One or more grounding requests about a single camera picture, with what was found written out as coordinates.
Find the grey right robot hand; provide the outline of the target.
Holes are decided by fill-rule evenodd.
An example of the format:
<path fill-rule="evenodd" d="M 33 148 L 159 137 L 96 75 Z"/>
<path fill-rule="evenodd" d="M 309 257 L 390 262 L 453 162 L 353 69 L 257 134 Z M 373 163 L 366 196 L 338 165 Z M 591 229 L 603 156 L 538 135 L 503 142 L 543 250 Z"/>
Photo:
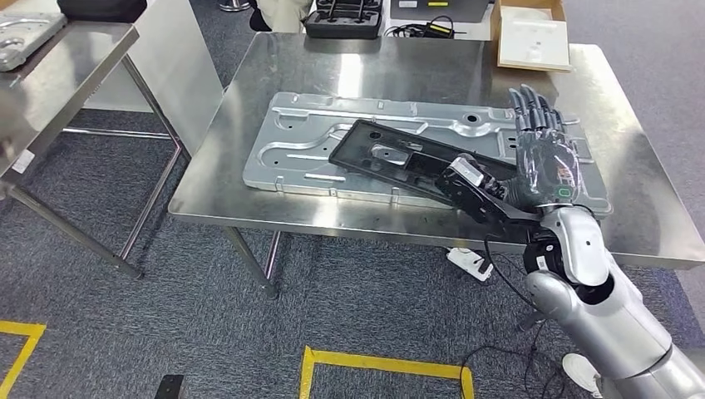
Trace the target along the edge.
<path fill-rule="evenodd" d="M 560 111 L 533 87 L 510 88 L 515 116 L 516 175 L 508 180 L 485 177 L 482 189 L 524 212 L 573 204 L 582 174 Z"/>

